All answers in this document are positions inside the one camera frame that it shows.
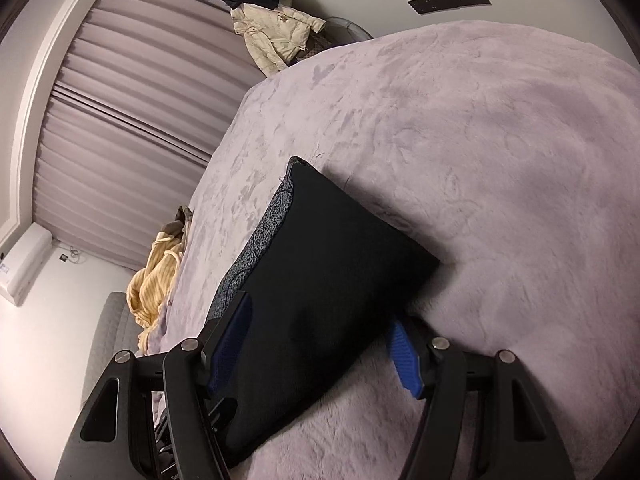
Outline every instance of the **gray quilted headboard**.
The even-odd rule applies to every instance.
[[[129,311],[127,295],[124,292],[112,292],[104,304],[98,327],[95,329],[84,375],[82,404],[86,402],[109,360],[117,351],[138,350],[140,332],[142,327],[136,324]]]

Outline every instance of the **yellow garment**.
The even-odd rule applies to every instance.
[[[158,324],[160,306],[174,286],[182,249],[180,238],[159,232],[146,267],[133,276],[127,287],[129,309],[144,329],[138,336],[138,348],[145,354],[149,333]]]
[[[265,75],[284,70],[304,50],[309,32],[320,32],[326,23],[286,6],[274,10],[242,4],[231,10],[236,34],[244,36],[246,47]]]

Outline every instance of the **metal screw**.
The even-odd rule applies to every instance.
[[[501,350],[498,357],[500,358],[500,361],[507,363],[508,365],[516,361],[516,354],[509,350]]]
[[[180,348],[182,348],[185,352],[190,352],[191,350],[195,350],[199,344],[200,343],[198,343],[198,340],[196,338],[190,337],[180,343]]]
[[[131,357],[131,354],[129,353],[128,350],[120,350],[117,354],[116,357],[114,358],[114,360],[119,364],[123,364],[126,363]]]
[[[434,337],[431,340],[431,345],[436,349],[436,350],[446,350],[447,348],[449,348],[451,346],[451,343],[449,343],[449,340],[445,337]]]

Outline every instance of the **clothes pile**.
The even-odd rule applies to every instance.
[[[333,46],[321,35],[326,22],[293,9],[292,0],[223,1],[231,7],[236,34],[267,76]]]
[[[149,333],[156,328],[161,309],[167,306],[174,289],[192,218],[191,210],[180,206],[175,221],[162,227],[156,236],[146,267],[133,276],[127,287],[129,310],[144,329],[138,336],[142,354],[147,352]]]

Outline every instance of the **patterned gray pillow side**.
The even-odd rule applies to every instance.
[[[236,292],[240,290],[249,274],[254,270],[284,222],[287,211],[293,202],[291,168],[294,164],[301,163],[306,164],[304,160],[296,156],[289,159],[287,173],[269,202],[267,211],[264,212],[238,259],[222,278],[207,314],[207,321],[222,317]]]

